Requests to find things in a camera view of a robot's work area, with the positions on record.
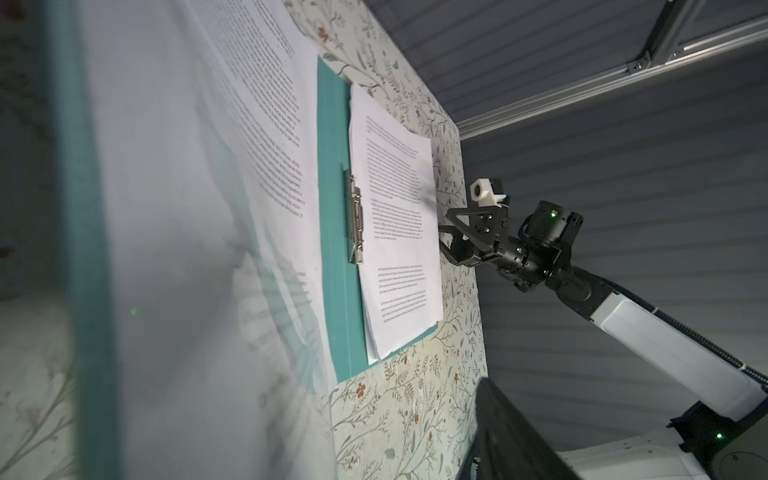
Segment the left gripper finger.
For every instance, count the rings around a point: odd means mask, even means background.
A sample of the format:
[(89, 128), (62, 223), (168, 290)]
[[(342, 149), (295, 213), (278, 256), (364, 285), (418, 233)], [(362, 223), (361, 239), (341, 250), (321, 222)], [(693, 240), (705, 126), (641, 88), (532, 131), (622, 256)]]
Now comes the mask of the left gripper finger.
[(475, 405), (477, 432), (459, 479), (579, 478), (491, 379), (479, 381)]

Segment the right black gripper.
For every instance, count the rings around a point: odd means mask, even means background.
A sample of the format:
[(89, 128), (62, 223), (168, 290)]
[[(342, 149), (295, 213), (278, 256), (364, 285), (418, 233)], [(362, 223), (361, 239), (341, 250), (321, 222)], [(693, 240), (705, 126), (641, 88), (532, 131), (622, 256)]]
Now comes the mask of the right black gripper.
[(498, 226), (497, 207), (452, 208), (439, 226), (439, 248), (455, 266), (494, 265), (523, 293), (543, 284), (558, 291), (568, 284), (572, 247), (583, 225), (581, 214), (541, 201), (515, 236), (508, 221)]

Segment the teal paper folder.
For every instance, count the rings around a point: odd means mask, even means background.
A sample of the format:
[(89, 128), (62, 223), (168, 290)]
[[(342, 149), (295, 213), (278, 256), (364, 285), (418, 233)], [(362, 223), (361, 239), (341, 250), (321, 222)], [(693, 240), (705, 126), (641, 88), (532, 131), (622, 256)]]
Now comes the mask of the teal paper folder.
[[(122, 479), (111, 268), (88, 81), (82, 61), (72, 54), (52, 60), (51, 68), (65, 284), (73, 315), (77, 465), (82, 479)], [(317, 74), (324, 300), (333, 365), (347, 380), (368, 367), (357, 269), (349, 261), (351, 208), (342, 174), (350, 163), (350, 84), (323, 61), (317, 63)]]

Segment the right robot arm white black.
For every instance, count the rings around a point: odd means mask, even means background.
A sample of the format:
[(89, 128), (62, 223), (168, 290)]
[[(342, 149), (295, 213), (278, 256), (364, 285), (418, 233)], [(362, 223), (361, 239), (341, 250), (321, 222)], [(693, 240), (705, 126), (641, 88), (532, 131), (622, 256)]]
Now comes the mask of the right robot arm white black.
[(661, 430), (558, 452), (489, 379), (476, 391), (478, 429), (463, 479), (763, 479), (767, 378), (615, 282), (575, 267), (580, 214), (541, 202), (516, 235), (508, 204), (453, 208), (440, 232), (454, 265), (490, 264), (522, 291), (545, 285), (569, 309), (696, 396)]

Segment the printed paper sheet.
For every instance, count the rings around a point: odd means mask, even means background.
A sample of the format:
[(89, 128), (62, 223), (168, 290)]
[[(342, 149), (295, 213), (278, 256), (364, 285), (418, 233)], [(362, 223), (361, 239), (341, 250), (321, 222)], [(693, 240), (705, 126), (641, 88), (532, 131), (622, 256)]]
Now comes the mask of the printed paper sheet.
[(333, 479), (318, 52), (280, 1), (81, 1), (126, 479)]
[(350, 113), (363, 220), (358, 272), (369, 343), (384, 360), (444, 318), (432, 148), (358, 84)]

